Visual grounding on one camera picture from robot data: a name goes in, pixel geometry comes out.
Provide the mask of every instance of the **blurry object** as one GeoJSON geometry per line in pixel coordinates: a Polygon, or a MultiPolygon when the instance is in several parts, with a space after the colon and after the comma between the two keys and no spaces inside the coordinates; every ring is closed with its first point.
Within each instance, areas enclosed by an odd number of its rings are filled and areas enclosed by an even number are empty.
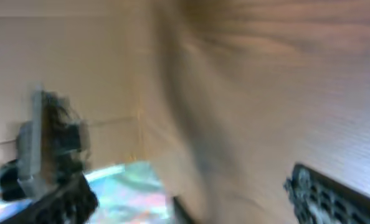
{"type": "Polygon", "coordinates": [[[64,98],[42,90],[32,97],[33,119],[21,126],[17,159],[0,171],[2,199],[38,200],[83,171],[79,154],[86,149],[87,129],[72,121],[64,98]]]}
{"type": "MultiPolygon", "coordinates": [[[[99,207],[89,223],[173,223],[173,208],[148,162],[96,170],[85,175],[99,207]]],[[[0,220],[23,211],[30,201],[0,201],[0,220]]]]}
{"type": "Polygon", "coordinates": [[[196,222],[190,216],[190,214],[186,211],[180,199],[178,197],[173,198],[174,204],[174,212],[176,220],[179,224],[195,224],[196,222]]]}
{"type": "Polygon", "coordinates": [[[297,164],[285,183],[300,224],[370,224],[370,198],[297,164]]]}
{"type": "Polygon", "coordinates": [[[38,89],[32,121],[16,139],[17,159],[0,171],[2,199],[31,199],[22,212],[2,223],[84,223],[98,206],[82,174],[85,126],[73,122],[67,100],[38,89]]]}

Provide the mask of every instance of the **gray plastic part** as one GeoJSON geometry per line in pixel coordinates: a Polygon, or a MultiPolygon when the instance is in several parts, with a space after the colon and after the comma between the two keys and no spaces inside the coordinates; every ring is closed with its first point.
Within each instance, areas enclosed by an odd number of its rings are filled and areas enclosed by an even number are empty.
{"type": "Polygon", "coordinates": [[[19,142],[19,179],[17,180],[27,197],[37,201],[47,192],[48,187],[41,177],[42,140],[42,88],[32,96],[32,122],[25,125],[19,142]]]}

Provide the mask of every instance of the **black plastic piece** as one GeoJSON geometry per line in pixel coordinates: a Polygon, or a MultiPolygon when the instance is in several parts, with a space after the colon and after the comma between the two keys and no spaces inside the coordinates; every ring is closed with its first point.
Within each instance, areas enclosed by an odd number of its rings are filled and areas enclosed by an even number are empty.
{"type": "Polygon", "coordinates": [[[68,124],[64,129],[55,131],[54,148],[59,149],[60,154],[81,149],[80,126],[68,124]]]}
{"type": "Polygon", "coordinates": [[[300,224],[370,224],[370,198],[302,164],[285,183],[300,224]]]}
{"type": "Polygon", "coordinates": [[[4,164],[0,169],[0,188],[2,199],[6,202],[21,200],[26,197],[17,182],[17,160],[4,164]]]}
{"type": "Polygon", "coordinates": [[[84,170],[84,164],[81,161],[74,161],[70,154],[59,156],[56,161],[57,173],[56,181],[58,184],[64,184],[70,180],[72,174],[79,173],[84,170]]]}
{"type": "Polygon", "coordinates": [[[179,224],[196,224],[194,219],[188,214],[178,197],[173,198],[174,213],[179,224]]]}
{"type": "Polygon", "coordinates": [[[83,224],[97,207],[96,195],[80,175],[0,224],[83,224]]]}

